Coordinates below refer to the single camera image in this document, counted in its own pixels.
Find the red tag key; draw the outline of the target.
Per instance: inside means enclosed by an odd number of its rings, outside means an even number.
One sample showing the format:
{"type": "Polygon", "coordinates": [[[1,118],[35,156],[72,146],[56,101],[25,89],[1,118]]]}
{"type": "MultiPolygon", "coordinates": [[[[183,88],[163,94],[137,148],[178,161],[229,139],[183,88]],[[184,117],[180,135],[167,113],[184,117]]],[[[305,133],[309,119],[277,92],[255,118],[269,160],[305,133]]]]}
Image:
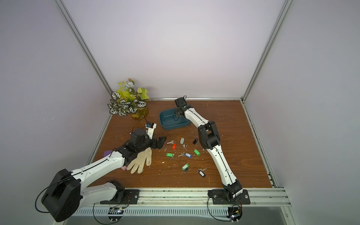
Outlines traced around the red tag key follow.
{"type": "Polygon", "coordinates": [[[177,144],[176,144],[176,142],[175,142],[175,141],[170,141],[170,142],[168,142],[167,144],[171,144],[171,145],[172,145],[172,149],[173,149],[173,150],[175,150],[175,149],[176,149],[177,144]]]}

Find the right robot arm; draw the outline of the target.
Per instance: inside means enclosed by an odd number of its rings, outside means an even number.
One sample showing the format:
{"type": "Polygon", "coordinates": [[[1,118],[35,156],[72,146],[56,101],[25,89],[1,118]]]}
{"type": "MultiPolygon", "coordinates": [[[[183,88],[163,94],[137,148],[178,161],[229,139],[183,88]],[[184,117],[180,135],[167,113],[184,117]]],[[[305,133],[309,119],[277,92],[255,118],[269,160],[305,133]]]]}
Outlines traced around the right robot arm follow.
{"type": "Polygon", "coordinates": [[[216,123],[202,117],[192,105],[186,102],[185,97],[180,97],[174,102],[176,104],[175,114],[186,118],[197,127],[198,140],[210,154],[219,171],[225,198],[231,203],[235,202],[243,193],[243,188],[223,154],[216,123]]]}

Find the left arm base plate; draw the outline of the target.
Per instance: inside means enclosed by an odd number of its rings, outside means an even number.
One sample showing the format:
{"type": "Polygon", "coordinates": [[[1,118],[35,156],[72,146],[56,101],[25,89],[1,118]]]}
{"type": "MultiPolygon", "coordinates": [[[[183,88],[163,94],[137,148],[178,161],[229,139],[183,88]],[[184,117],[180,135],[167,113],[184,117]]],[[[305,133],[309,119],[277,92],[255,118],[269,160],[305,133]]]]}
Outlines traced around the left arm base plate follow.
{"type": "Polygon", "coordinates": [[[113,199],[108,201],[101,201],[100,204],[136,205],[139,199],[139,193],[139,189],[125,189],[116,193],[113,199]]]}

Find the teal plastic storage box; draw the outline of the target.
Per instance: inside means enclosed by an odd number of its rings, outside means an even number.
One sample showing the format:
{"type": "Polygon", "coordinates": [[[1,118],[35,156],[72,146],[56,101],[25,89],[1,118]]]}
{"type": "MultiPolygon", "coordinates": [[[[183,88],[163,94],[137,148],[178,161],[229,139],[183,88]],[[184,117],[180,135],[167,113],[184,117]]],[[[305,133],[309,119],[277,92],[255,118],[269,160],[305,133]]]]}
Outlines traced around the teal plastic storage box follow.
{"type": "Polygon", "coordinates": [[[175,114],[175,110],[176,108],[168,109],[159,114],[160,125],[166,131],[187,127],[191,124],[190,120],[175,114]]]}

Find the blue tag key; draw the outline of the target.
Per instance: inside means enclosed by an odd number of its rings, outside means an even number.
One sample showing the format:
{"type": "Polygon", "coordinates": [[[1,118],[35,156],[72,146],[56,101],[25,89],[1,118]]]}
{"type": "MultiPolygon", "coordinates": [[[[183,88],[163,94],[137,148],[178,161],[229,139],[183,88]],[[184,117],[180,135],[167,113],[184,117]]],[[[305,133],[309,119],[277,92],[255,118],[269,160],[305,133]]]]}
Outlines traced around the blue tag key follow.
{"type": "Polygon", "coordinates": [[[179,155],[179,157],[188,157],[188,158],[192,158],[193,155],[191,155],[190,153],[182,153],[181,155],[179,155]]]}

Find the mint tag key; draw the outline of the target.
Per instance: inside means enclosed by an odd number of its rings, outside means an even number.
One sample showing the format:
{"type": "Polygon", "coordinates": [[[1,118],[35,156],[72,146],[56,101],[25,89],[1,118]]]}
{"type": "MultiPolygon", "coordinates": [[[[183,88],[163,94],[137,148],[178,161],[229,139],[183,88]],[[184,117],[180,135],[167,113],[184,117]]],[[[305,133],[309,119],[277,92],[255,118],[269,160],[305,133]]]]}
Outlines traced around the mint tag key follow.
{"type": "Polygon", "coordinates": [[[184,138],[181,138],[180,143],[181,143],[182,147],[183,147],[184,149],[186,149],[185,139],[184,139],[184,138]]]}

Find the black framed tag key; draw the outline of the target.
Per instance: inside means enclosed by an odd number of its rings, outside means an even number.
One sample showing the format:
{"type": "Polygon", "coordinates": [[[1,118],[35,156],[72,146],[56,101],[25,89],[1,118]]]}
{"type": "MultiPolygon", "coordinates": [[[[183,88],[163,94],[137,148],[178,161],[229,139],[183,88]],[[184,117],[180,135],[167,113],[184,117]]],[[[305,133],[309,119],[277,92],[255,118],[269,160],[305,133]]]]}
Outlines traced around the black framed tag key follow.
{"type": "Polygon", "coordinates": [[[198,173],[199,173],[203,178],[206,177],[206,174],[204,173],[205,170],[206,170],[206,168],[205,168],[205,169],[199,169],[199,170],[198,170],[198,173]]]}

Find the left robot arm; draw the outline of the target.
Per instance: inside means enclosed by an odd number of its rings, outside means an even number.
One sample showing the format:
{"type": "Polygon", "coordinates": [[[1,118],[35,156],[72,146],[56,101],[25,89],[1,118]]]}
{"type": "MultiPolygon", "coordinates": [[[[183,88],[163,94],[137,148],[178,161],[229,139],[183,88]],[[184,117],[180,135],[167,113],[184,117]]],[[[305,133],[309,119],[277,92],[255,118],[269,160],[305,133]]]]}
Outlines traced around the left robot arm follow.
{"type": "Polygon", "coordinates": [[[57,172],[41,203],[56,222],[68,219],[84,206],[100,202],[122,203],[125,188],[118,181],[93,187],[91,184],[111,171],[128,165],[146,149],[161,149],[166,139],[165,136],[154,138],[151,128],[133,131],[129,140],[104,158],[73,171],[63,169],[57,172]]]}

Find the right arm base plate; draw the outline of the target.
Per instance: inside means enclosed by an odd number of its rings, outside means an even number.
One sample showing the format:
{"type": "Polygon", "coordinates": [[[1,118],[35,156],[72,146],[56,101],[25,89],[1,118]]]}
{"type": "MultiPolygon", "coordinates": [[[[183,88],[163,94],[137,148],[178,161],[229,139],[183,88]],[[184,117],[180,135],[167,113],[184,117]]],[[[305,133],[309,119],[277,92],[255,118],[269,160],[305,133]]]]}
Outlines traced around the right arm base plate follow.
{"type": "Polygon", "coordinates": [[[244,204],[250,205],[250,197],[246,189],[242,190],[241,194],[235,194],[231,196],[224,189],[212,189],[208,190],[208,197],[214,205],[221,204],[244,204]]]}

